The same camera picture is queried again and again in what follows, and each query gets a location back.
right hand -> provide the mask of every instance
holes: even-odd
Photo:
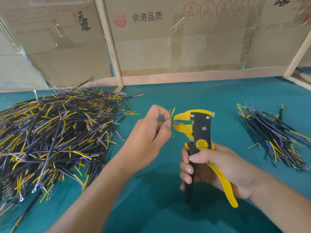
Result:
[[[214,143],[215,150],[203,149],[197,154],[188,155],[188,150],[181,150],[180,178],[183,181],[180,189],[185,190],[185,182],[191,184],[190,174],[193,167],[189,160],[198,163],[197,173],[194,181],[204,181],[212,184],[220,190],[224,190],[216,173],[206,164],[211,162],[217,165],[226,178],[231,182],[233,194],[237,198],[248,199],[256,191],[262,180],[268,175],[266,172],[256,168],[254,165],[242,159],[231,149]]]

black handle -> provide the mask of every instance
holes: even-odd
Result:
[[[197,163],[193,163],[193,162],[189,161],[189,164],[193,167],[193,173],[190,175],[192,178],[191,184],[186,183],[186,204],[191,203],[192,193],[193,193],[194,177],[195,177],[196,170],[197,170]]]

hand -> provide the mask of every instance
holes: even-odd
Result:
[[[153,105],[144,119],[138,120],[127,141],[118,154],[119,161],[131,174],[149,165],[158,155],[161,147],[171,137],[169,112]]]
[[[180,189],[185,190],[185,182],[188,184],[192,182],[190,174],[193,173],[193,167],[189,164],[189,160],[191,160],[193,163],[199,164],[194,178],[195,182],[204,181],[223,191],[216,173],[206,164],[211,162],[217,165],[231,182],[235,197],[250,198],[267,173],[248,163],[231,149],[215,143],[214,146],[215,150],[203,149],[191,156],[188,155],[187,148],[183,147],[180,162],[180,178],[183,182]]]

yellow handle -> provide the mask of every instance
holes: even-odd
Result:
[[[224,192],[227,196],[227,199],[229,200],[229,203],[231,204],[232,207],[237,208],[238,207],[238,202],[236,201],[233,191],[232,191],[232,186],[230,181],[226,178],[226,176],[222,173],[222,171],[217,167],[215,164],[208,162],[207,163],[213,171],[216,173],[218,178],[221,181],[222,187],[224,188]]]

round yellow label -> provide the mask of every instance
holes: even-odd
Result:
[[[200,139],[196,141],[195,146],[198,150],[202,150],[202,149],[207,149],[208,144],[207,144],[207,141]]]

